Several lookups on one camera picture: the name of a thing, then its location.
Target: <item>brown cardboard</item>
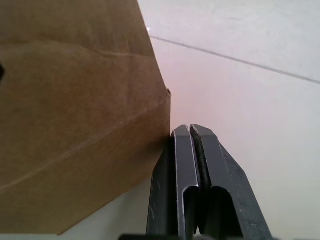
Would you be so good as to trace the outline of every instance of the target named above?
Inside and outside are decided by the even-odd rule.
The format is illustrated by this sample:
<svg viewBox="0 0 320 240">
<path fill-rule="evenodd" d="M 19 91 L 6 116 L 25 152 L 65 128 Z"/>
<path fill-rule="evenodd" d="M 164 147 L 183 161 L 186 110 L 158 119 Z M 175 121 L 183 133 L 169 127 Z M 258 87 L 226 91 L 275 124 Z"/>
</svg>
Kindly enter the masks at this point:
<svg viewBox="0 0 320 240">
<path fill-rule="evenodd" d="M 0 0 L 0 233 L 59 234 L 148 177 L 170 95 L 136 0 Z"/>
</svg>

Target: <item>white floor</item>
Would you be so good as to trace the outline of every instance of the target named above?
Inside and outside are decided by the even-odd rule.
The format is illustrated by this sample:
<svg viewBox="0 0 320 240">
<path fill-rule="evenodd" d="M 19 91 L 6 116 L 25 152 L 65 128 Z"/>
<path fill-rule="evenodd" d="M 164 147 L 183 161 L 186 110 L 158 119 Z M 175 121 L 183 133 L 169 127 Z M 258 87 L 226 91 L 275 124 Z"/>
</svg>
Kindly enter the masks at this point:
<svg viewBox="0 0 320 240">
<path fill-rule="evenodd" d="M 211 128 L 245 170 L 274 237 L 320 239 L 320 1 L 140 0 L 172 129 Z M 62 236 L 144 233 L 150 181 Z"/>
</svg>

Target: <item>cardboard box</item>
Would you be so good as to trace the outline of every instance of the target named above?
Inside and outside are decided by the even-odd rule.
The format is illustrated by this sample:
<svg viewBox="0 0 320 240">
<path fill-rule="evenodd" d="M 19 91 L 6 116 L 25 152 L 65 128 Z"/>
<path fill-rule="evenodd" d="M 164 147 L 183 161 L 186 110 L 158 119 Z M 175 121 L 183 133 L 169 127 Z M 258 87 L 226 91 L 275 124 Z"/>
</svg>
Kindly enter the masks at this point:
<svg viewBox="0 0 320 240">
<path fill-rule="evenodd" d="M 136 0 L 0 0 L 0 233 L 60 234 L 150 176 L 170 94 Z"/>
</svg>

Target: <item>black metal jaw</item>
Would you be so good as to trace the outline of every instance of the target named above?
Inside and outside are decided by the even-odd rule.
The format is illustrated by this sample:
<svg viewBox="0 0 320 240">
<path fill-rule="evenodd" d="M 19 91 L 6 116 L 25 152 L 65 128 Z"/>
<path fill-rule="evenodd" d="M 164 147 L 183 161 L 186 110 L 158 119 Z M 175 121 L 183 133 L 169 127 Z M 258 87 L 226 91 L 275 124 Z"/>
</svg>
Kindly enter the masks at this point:
<svg viewBox="0 0 320 240">
<path fill-rule="evenodd" d="M 190 240 L 197 228 L 216 240 L 273 239 L 245 172 L 217 136 L 182 125 L 153 171 L 146 236 L 121 239 Z"/>
</svg>

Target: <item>white surface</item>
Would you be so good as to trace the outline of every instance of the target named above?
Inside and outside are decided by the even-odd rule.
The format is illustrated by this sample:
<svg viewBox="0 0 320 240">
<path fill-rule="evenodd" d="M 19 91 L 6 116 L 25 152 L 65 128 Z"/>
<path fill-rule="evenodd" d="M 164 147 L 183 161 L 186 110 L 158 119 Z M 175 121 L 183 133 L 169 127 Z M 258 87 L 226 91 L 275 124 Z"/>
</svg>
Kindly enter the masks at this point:
<svg viewBox="0 0 320 240">
<path fill-rule="evenodd" d="M 151 36 L 320 81 L 318 0 L 139 0 Z"/>
<path fill-rule="evenodd" d="M 197 123 L 218 135 L 245 170 L 275 237 L 320 239 L 320 84 L 312 83 L 320 81 L 320 2 L 139 2 L 151 36 L 213 52 L 152 40 L 172 92 L 172 129 Z M 59 237 L 0 239 L 143 234 L 149 190 L 146 181 Z"/>
</svg>

